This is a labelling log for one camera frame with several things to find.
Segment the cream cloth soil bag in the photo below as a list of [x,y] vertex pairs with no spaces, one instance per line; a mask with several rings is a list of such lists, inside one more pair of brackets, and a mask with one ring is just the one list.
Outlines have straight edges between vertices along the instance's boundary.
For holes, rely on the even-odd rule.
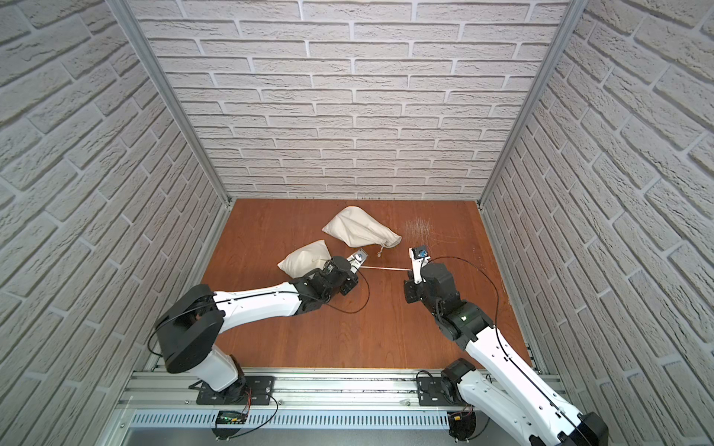
[[[378,243],[361,246],[361,249],[364,249],[367,254],[366,267],[368,269],[405,271],[407,257],[400,250],[402,241],[403,237],[398,237],[396,244],[391,247],[382,247]],[[339,247],[340,250],[336,254],[330,253],[329,245],[325,240],[309,243],[290,253],[277,264],[277,267],[291,278],[298,278],[313,269],[321,269],[334,255],[347,258],[358,250],[358,247],[345,243],[332,243],[332,246]]]
[[379,258],[382,257],[385,248],[394,248],[402,241],[400,235],[358,206],[345,207],[322,228],[322,231],[352,248],[378,245]]

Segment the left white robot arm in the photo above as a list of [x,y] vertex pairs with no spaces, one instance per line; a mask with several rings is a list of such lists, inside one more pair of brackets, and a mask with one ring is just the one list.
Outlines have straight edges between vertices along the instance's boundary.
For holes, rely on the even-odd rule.
[[322,268],[268,288],[219,292],[206,284],[193,286],[155,322],[165,369],[193,375],[217,393],[239,387],[244,374],[234,358],[216,346],[218,336],[254,321],[329,306],[335,295],[348,295],[357,286],[366,259],[362,249],[347,258],[333,256]]

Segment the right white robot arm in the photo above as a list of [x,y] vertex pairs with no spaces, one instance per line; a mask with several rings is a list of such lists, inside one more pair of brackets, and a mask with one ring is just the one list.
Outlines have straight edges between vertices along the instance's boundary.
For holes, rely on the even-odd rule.
[[496,322],[461,298],[446,265],[413,260],[405,299],[422,303],[443,335],[471,358],[442,371],[444,393],[453,403],[484,413],[521,445],[608,444],[604,420],[582,413],[529,367]]

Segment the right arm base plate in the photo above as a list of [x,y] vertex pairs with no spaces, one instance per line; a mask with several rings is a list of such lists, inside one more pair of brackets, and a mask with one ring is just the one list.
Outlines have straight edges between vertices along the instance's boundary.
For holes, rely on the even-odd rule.
[[444,383],[441,377],[420,375],[416,378],[418,404],[422,407],[468,407],[457,388],[450,381]]

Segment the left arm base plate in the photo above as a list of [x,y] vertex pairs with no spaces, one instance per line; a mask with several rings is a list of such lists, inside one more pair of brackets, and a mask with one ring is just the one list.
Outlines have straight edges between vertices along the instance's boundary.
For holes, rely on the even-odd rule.
[[189,390],[197,390],[198,405],[257,405],[271,404],[275,377],[271,375],[248,375],[240,377],[226,390],[215,391],[204,381],[197,381],[188,386]]

